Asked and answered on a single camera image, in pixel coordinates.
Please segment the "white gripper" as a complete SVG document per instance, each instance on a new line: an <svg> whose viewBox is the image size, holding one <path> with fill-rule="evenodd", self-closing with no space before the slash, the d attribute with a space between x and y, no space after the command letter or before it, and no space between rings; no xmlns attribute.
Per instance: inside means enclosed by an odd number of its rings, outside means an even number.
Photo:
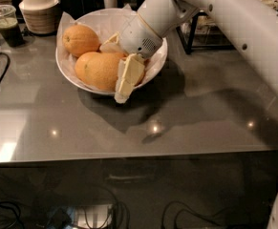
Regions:
<svg viewBox="0 0 278 229"><path fill-rule="evenodd" d="M159 37L138 14L131 15L123 23L119 33L115 32L101 44L101 52L127 52L129 55L118 62L118 81L115 101L125 103L132 91L144 78L144 59L152 57L161 47Z"/></svg>

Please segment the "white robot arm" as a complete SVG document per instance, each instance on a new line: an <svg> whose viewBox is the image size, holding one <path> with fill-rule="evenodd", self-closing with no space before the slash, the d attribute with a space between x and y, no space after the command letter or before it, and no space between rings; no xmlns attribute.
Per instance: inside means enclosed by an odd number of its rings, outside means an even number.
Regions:
<svg viewBox="0 0 278 229"><path fill-rule="evenodd" d="M140 61L151 58L169 31L201 10L278 97L278 11L259 0L144 0L101 47L128 55L118 69L118 103L134 90Z"/></svg>

